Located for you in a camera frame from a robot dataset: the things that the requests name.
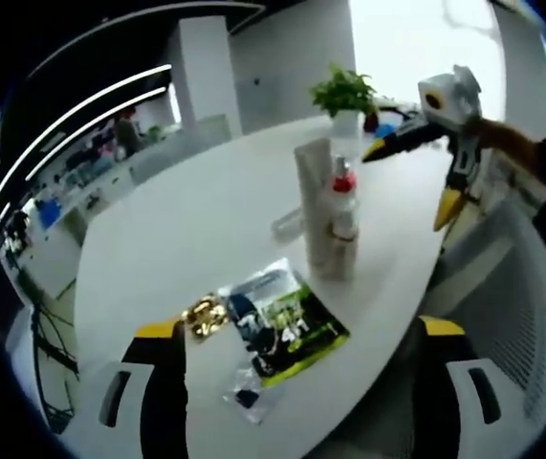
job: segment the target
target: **gold wrapper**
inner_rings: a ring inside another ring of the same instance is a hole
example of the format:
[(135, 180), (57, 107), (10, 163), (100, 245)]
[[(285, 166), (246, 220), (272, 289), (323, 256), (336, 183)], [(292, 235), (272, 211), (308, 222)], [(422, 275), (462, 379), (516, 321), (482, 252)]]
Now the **gold wrapper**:
[(229, 321), (226, 306), (217, 295), (203, 296), (191, 308), (184, 311), (182, 320), (194, 339), (204, 341)]

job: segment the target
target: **white pot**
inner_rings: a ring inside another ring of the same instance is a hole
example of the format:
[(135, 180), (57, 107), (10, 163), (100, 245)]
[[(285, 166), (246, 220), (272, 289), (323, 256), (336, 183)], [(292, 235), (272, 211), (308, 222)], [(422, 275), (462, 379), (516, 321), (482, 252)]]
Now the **white pot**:
[(354, 139), (360, 135), (360, 112), (340, 110), (332, 118), (332, 137)]

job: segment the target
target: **led light strip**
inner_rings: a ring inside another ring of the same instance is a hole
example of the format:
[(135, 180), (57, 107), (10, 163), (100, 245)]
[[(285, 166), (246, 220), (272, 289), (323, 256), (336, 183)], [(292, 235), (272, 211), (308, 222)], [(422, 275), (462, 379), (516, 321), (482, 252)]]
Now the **led light strip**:
[(156, 67), (154, 69), (146, 70), (145, 72), (141, 72), (139, 74), (129, 76), (128, 78), (123, 79), (122, 81), (118, 81), (117, 83), (112, 84), (111, 86), (108, 86), (108, 87), (104, 88), (101, 91), (98, 91), (93, 96), (88, 97), (86, 100), (84, 100), (83, 102), (77, 104), (71, 110), (66, 112), (64, 115), (62, 115), (60, 118), (58, 118), (52, 124), (50, 124), (48, 126), (48, 128), (45, 129), (45, 131), (43, 131), (36, 139), (34, 139), (34, 141), (30, 145), (28, 145), (28, 147), (20, 155), (20, 157), (17, 159), (17, 161), (11, 166), (11, 168), (7, 172), (7, 175), (5, 175), (5, 177), (3, 177), (3, 180), (1, 180), (0, 193), (3, 190), (3, 188), (5, 187), (5, 185), (7, 184), (7, 182), (9, 181), (9, 178), (11, 177), (11, 175), (13, 175), (13, 173), (17, 169), (17, 167), (19, 167), (22, 164), (22, 162), (26, 159), (26, 157), (34, 150), (34, 148), (38, 144), (40, 144), (43, 139), (45, 139), (47, 136), (49, 136), (50, 133), (52, 133), (62, 122), (66, 121), (69, 117), (71, 117), (76, 112), (81, 110), (86, 105), (89, 105), (90, 103), (92, 103), (96, 99), (101, 98), (101, 97), (103, 97), (103, 96), (105, 96), (105, 95), (119, 89), (120, 87), (125, 86), (126, 84), (132, 83), (133, 81), (136, 81), (136, 80), (141, 79), (141, 78), (149, 77), (151, 75), (157, 74), (159, 72), (163, 72), (165, 70), (170, 70), (170, 64), (161, 65), (161, 66)]
[(122, 110), (126, 107), (129, 107), (131, 105), (134, 105), (135, 103), (140, 102), (141, 100), (144, 100), (146, 98), (151, 98), (152, 96), (156, 96), (157, 94), (161, 94), (164, 91), (166, 91), (165, 87), (154, 89), (153, 91), (149, 91), (148, 93), (141, 94), (140, 96), (136, 98), (131, 98), (130, 100), (121, 103), (117, 107), (112, 108), (111, 110), (107, 110), (99, 117), (94, 118), (93, 120), (87, 122), (83, 126), (81, 126), (77, 131), (75, 131), (70, 136), (66, 137), (61, 143), (56, 145), (52, 151), (50, 151), (43, 160), (39, 164), (37, 164), (33, 170), (29, 172), (29, 174), (26, 176), (26, 180), (30, 180), (34, 174), (38, 172), (38, 170), (45, 165), (47, 161), (49, 161), (59, 150), (61, 150), (67, 143), (72, 141), (75, 137), (79, 136), (80, 134), (83, 134), (85, 131), (90, 129), (92, 126), (96, 125), (97, 123), (106, 120), (107, 118), (111, 117), (116, 112), (119, 112), (119, 110)]
[(1, 220), (5, 218), (5, 214), (7, 213), (8, 210), (9, 210), (9, 203), (6, 203), (5, 206), (3, 207), (3, 210), (1, 210), (0, 223), (1, 223)]

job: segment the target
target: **oval table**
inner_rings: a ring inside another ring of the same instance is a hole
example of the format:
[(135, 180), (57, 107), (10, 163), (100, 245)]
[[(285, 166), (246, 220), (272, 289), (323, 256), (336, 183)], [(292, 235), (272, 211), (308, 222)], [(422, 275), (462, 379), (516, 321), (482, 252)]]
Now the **oval table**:
[(76, 283), (84, 378), (119, 361), (144, 324), (280, 257), (303, 273), (349, 329), (338, 350), (282, 383), (260, 426), (222, 400), (246, 356), (233, 326), (187, 347), (189, 457), (299, 458), (321, 442), (379, 377), (415, 317), (444, 238), (432, 229), (451, 157), (423, 147), (359, 169), (360, 241), (352, 283), (311, 278), (303, 238), (271, 223), (299, 204), (294, 148), (327, 137), (325, 117), (228, 142), (173, 166), (90, 225)]

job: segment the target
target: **robotic arm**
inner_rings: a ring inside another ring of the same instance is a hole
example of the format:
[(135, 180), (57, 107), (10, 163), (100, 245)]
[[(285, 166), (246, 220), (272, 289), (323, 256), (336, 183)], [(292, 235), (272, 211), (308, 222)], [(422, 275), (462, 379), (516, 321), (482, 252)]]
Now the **robotic arm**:
[(378, 161), (424, 143), (448, 136), (453, 162), (447, 175), (434, 229), (439, 230), (459, 214), (468, 201), (468, 191), (481, 164), (479, 139), (466, 126), (481, 118), (481, 88), (468, 67), (454, 66), (452, 74), (441, 74), (418, 83), (421, 112), (393, 133), (377, 139), (362, 161)]

